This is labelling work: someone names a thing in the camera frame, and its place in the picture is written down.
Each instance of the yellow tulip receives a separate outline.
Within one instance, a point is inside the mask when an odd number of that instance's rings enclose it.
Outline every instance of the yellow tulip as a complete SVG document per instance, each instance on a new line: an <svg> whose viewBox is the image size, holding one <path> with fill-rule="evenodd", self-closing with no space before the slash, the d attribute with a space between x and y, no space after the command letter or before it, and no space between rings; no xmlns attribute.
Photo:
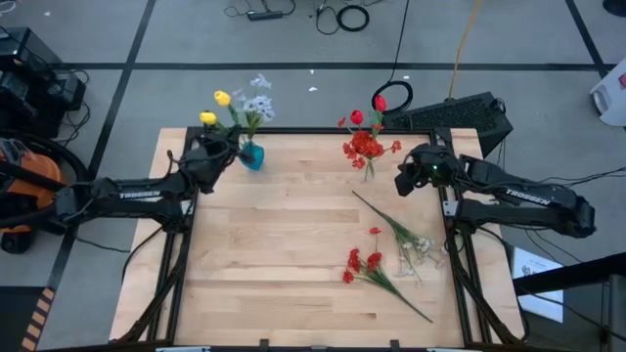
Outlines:
<svg viewBox="0 0 626 352"><path fill-rule="evenodd" d="M215 102L222 107L228 107L228 105L231 104L231 96L226 92L217 91L215 92Z"/></svg>
<svg viewBox="0 0 626 352"><path fill-rule="evenodd" d="M217 115L211 111L203 111L200 113L200 121L212 126L217 123Z"/></svg>

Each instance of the white container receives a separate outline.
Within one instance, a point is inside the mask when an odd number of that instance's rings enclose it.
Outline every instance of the white container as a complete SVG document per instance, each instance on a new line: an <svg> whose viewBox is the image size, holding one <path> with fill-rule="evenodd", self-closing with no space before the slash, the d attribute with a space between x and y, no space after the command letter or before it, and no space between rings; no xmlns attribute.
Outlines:
<svg viewBox="0 0 626 352"><path fill-rule="evenodd" d="M626 59L622 60L590 92L600 120L611 126L626 126Z"/></svg>

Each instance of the wooden table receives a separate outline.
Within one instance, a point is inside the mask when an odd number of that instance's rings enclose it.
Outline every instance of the wooden table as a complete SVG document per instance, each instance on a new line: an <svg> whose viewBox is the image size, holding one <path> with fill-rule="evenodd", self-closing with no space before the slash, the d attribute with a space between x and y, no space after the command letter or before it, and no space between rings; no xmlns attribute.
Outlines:
<svg viewBox="0 0 626 352"><path fill-rule="evenodd" d="M151 170L167 168L166 151L182 152L186 129L162 129ZM453 130L458 154L481 157L474 130ZM376 162L376 178L363 181L341 145L347 135L257 135L266 159L259 172L233 163L210 196L200 195L176 331L176 344L388 347L462 347L463 339L449 262L432 260L417 267L415 277L395 278L399 260L391 228L357 197L441 246L445 240L436 189L399 197L393 185L410 148L427 136L380 135L390 146L400 140L402 153ZM375 248L368 230L382 229L379 250L385 272L434 324L412 312L381 288L342 282L351 248L364 255ZM140 220L133 246L157 228ZM497 226L490 229L498 232ZM513 334L523 328L502 246L478 232L474 250L485 298ZM138 252L124 280L111 337L124 334L155 293L164 243L159 236ZM472 334L480 340L477 318L468 297ZM163 337L169 302L164 303L158 336Z"/></svg>

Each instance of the floor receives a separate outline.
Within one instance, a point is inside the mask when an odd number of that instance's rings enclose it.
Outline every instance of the floor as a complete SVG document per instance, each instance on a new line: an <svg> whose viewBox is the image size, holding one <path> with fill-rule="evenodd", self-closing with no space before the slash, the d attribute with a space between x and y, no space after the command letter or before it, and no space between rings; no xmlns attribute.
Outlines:
<svg viewBox="0 0 626 352"><path fill-rule="evenodd" d="M261 10L259 1L249 1ZM348 111L367 108L390 75L405 2L368 7L365 30L332 36L315 30L313 1L295 2L295 12L282 20L249 22L223 13L230 5L245 10L243 0L28 0L0 23L29 26L65 63L91 76L85 100L92 117L69 148L99 176L144 177L160 128L197 124L200 110L215 108L213 91L247 87L257 73L272 82L274 126L333 126ZM288 0L268 3L273 10L291 7ZM339 0L329 3L342 6ZM447 96L472 6L470 0L410 1L399 55L405 65L395 78L413 85L413 108ZM348 13L345 21L358 25L360 19ZM334 26L332 17L321 18L323 30ZM600 122L588 95L599 73L626 57L625 31L626 19L607 13L601 0L482 2L455 95L491 91L505 100L514 126L507 171L530 179L580 177L626 164L626 132ZM404 100L401 92L385 95L392 106ZM595 235L546 238L582 260L626 250L621 180L576 188L597 209ZM132 220L97 220L81 226L79 235L128 248L134 226ZM503 233L514 245L547 256L523 232ZM61 245L61 238L44 234L24 255L0 252L0 266L11 269L0 271L0 285L47 285ZM574 263L554 247L546 249L563 264ZM73 244L40 348L108 340L125 258ZM568 290L565 302L600 321L604 295L601 286L581 287ZM533 342L599 348L598 331L569 313L562 325L530 319Z"/></svg>

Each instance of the white paper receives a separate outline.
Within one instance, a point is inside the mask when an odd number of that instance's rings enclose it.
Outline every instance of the white paper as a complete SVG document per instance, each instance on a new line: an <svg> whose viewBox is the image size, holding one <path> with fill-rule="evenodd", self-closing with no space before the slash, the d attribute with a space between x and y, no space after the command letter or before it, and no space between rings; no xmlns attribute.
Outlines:
<svg viewBox="0 0 626 352"><path fill-rule="evenodd" d="M514 250L513 278L542 273L549 270L561 268L562 265L552 260L545 259L531 252L520 248ZM550 298L557 302L563 302L563 291L551 291L538 294L542 297ZM519 297L521 308L527 312L540 315L555 322L563 322L563 307L552 302L548 302L532 295Z"/></svg>

